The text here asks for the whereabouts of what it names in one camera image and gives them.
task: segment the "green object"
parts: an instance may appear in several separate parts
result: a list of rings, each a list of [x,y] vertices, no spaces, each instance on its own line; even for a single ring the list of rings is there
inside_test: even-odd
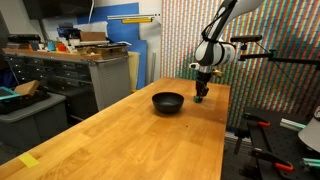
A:
[[[4,86],[0,87],[0,100],[15,98],[19,96],[20,94],[17,94],[16,92],[12,91],[9,88],[6,88]]]
[[[200,96],[194,96],[194,97],[193,97],[193,101],[194,101],[195,103],[201,103],[201,102],[202,102],[202,97],[200,97]]]
[[[320,159],[303,158],[303,161],[309,167],[320,168]]]

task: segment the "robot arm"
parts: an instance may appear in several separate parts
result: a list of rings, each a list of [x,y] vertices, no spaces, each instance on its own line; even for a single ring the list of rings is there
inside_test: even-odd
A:
[[[213,67],[230,64],[235,59],[235,47],[221,39],[223,29],[231,20],[241,14],[258,8],[264,0],[225,0],[213,21],[203,30],[203,40],[195,52],[197,63],[189,67],[198,70],[195,102],[201,102],[208,92],[207,82],[212,76]]]

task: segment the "colorful wall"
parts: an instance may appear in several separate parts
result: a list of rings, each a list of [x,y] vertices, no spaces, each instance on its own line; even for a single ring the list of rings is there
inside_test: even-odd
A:
[[[201,31],[221,3],[222,0],[163,0],[161,77],[196,78],[196,72],[188,69],[188,65],[195,62]],[[261,34],[260,44],[266,49],[276,49],[276,57],[320,60],[319,6],[319,0],[266,0],[255,11],[231,21],[222,38],[229,41],[236,35]],[[247,53],[264,51],[250,43]],[[214,77],[212,82],[232,87],[229,127],[239,125],[245,106],[308,115],[320,105],[320,67],[278,65],[288,77],[267,59],[217,67],[225,77]]]

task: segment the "black bowl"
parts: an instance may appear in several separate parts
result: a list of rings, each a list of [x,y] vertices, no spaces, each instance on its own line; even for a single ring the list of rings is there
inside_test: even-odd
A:
[[[152,96],[154,107],[166,114],[178,112],[183,101],[183,96],[174,92],[161,92]]]

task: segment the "cardboard box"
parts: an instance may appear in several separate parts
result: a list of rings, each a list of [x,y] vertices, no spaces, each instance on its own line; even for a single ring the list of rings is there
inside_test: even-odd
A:
[[[80,32],[81,41],[105,41],[106,34],[104,32]]]
[[[37,80],[30,81],[24,84],[17,86],[14,89],[14,92],[20,94],[21,96],[30,95],[33,96],[35,91],[37,90],[40,82]]]

